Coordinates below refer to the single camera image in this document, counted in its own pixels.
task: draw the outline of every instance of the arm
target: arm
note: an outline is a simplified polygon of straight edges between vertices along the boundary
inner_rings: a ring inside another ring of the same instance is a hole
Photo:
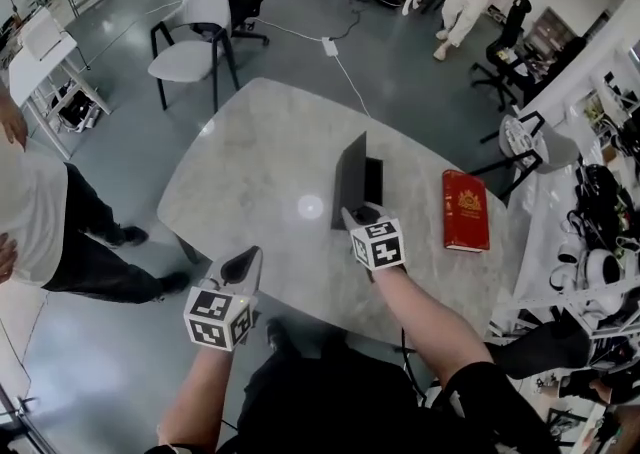
[[[4,127],[9,143],[16,140],[23,148],[26,147],[27,122],[24,121],[20,108],[13,101],[2,81],[0,81],[0,123]]]
[[[429,296],[402,270],[374,271],[373,278],[415,350],[434,371],[443,388],[467,365],[493,363],[471,325]]]
[[[158,428],[160,445],[189,445],[214,454],[233,354],[202,348]]]

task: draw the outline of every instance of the gray chair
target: gray chair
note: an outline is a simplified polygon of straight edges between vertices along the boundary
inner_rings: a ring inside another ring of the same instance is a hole
[[[208,41],[187,40],[175,43],[170,31],[181,26],[197,26]],[[156,34],[161,31],[169,47],[158,53]],[[162,108],[167,109],[163,81],[198,82],[213,75],[213,107],[218,111],[218,42],[227,56],[227,63],[236,90],[240,89],[233,48],[229,41],[231,31],[231,11],[229,0],[184,0],[178,9],[170,13],[151,30],[153,62],[149,74],[158,81]]]
[[[530,133],[532,137],[535,137],[538,132],[542,135],[542,139],[547,149],[548,160],[543,160],[540,154],[538,154],[534,149],[516,155],[511,149],[511,145],[509,144],[505,132],[505,125],[507,121],[512,119],[513,117],[511,116],[505,116],[502,119],[500,128],[497,132],[489,134],[480,140],[480,143],[484,144],[491,139],[498,138],[498,146],[505,158],[502,161],[498,161],[469,173],[469,175],[477,176],[501,167],[510,168],[515,164],[520,170],[520,176],[498,196],[500,200],[507,198],[513,190],[534,171],[541,174],[552,173],[564,168],[565,166],[573,164],[580,159],[580,149],[576,142],[571,138],[558,134],[537,111],[521,118],[517,118],[517,120],[521,123],[525,123],[532,119],[537,120],[535,127]]]

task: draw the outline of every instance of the red book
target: red book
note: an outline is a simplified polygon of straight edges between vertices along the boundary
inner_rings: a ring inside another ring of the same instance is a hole
[[[487,191],[482,180],[455,170],[442,174],[444,247],[462,251],[489,249]]]

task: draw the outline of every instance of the marble table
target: marble table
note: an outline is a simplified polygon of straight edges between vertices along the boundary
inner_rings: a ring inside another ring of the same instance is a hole
[[[255,79],[202,129],[175,170],[160,220],[211,260],[257,244],[261,290],[313,317],[400,343],[400,327],[330,229],[335,167],[367,132],[384,161],[385,206],[400,219],[410,275],[483,334],[501,287],[513,290],[506,208],[488,194],[491,250],[443,247],[442,172],[454,166],[407,136],[330,100]]]

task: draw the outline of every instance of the floor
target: floor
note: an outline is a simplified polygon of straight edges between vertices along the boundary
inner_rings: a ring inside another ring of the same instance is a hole
[[[97,57],[85,76],[114,112],[93,130],[61,137],[74,150],[72,162],[114,208],[118,221],[135,222],[149,231],[148,243],[122,250],[122,257],[158,276],[188,270],[195,280],[206,265],[189,264],[155,212],[176,164],[212,114],[209,82],[167,86],[170,108],[163,112],[155,83],[146,73],[151,61],[149,30],[169,10],[144,12],[174,1],[103,0],[69,24],[85,57]],[[363,10],[361,23],[336,43],[371,115],[463,170],[498,157],[496,147],[478,144],[500,122],[495,97],[472,89],[467,76],[470,65],[484,60],[484,48],[498,35],[488,18],[480,20],[465,45],[445,63],[431,57],[440,27],[437,13],[402,17],[376,4],[349,0],[266,0],[261,18],[311,37],[338,36],[355,19],[354,9]],[[269,47],[234,41],[241,83],[268,77],[362,110],[320,43],[258,23],[256,31],[271,37]],[[221,69],[224,103],[233,87]],[[34,138],[46,143],[40,130]],[[498,171],[487,183],[497,192],[510,178],[508,172]],[[25,366],[32,380],[30,395],[37,398],[35,422],[61,454],[139,454],[154,444],[162,411],[195,353],[184,331],[183,305],[184,296],[162,303],[114,305],[48,295]],[[259,309],[263,315],[256,330],[235,355],[224,414],[231,423],[238,418],[248,378],[269,355],[264,319],[283,315],[294,341],[309,356],[317,354],[328,332],[326,324],[266,296]],[[349,342],[367,354],[402,363],[391,346],[354,336]],[[413,365],[426,385],[429,374],[417,359]],[[225,426],[223,439],[231,433]]]

